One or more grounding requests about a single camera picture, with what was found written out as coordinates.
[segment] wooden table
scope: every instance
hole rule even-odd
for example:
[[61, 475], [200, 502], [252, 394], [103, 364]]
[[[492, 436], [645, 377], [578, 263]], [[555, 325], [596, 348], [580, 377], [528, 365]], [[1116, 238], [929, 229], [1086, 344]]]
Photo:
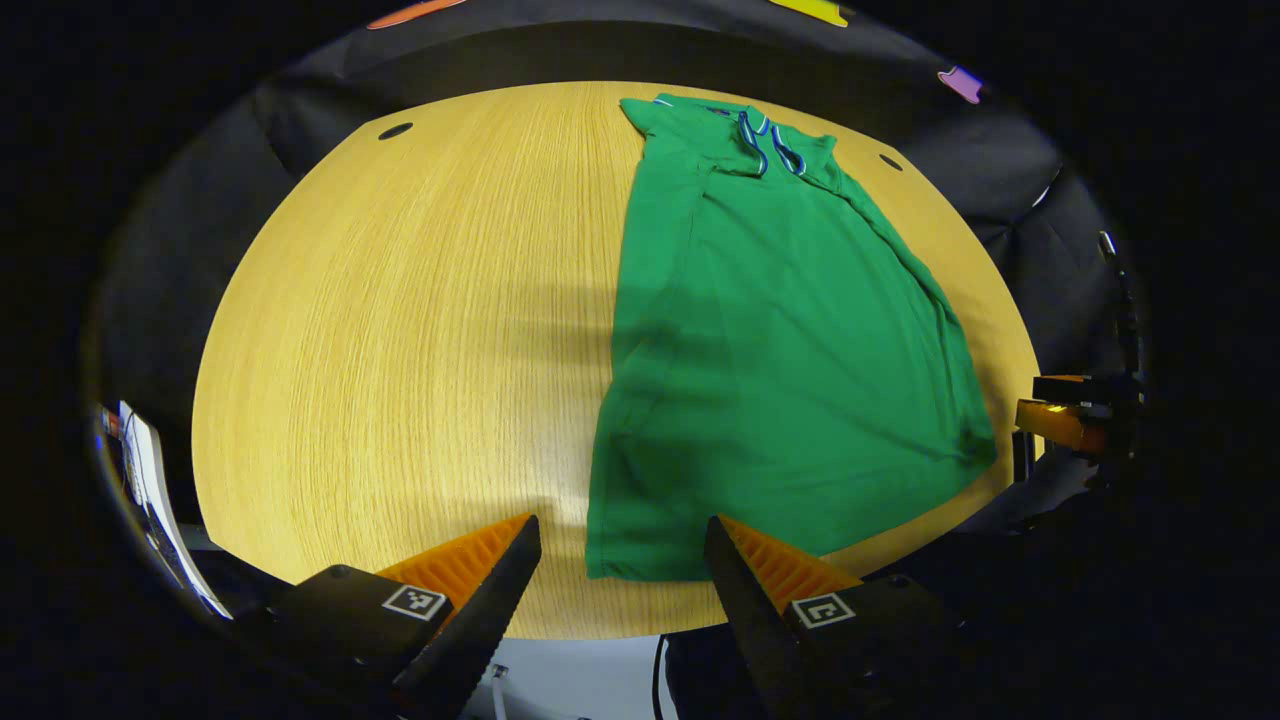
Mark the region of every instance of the wooden table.
[[[710, 583], [589, 582], [582, 560], [622, 222], [644, 146], [618, 100], [663, 91], [748, 101], [630, 82], [512, 87], [369, 123], [311, 170], [244, 255], [205, 347], [192, 460], [210, 537], [300, 582], [333, 562], [376, 571], [532, 510], [543, 561], [509, 635], [723, 621]], [[1000, 445], [960, 496], [828, 556], [861, 575], [1009, 484], [1015, 401], [1029, 397], [1036, 357], [987, 254], [901, 154], [750, 102], [838, 138], [841, 167], [960, 316]]]

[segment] green shirt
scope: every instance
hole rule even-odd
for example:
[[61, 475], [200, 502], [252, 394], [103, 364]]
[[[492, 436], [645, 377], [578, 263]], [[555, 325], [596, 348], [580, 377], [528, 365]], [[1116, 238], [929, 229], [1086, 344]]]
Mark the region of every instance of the green shirt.
[[832, 158], [759, 110], [623, 100], [613, 384], [591, 466], [591, 578], [705, 579], [727, 514], [822, 555], [952, 497], [996, 459], [946, 296]]

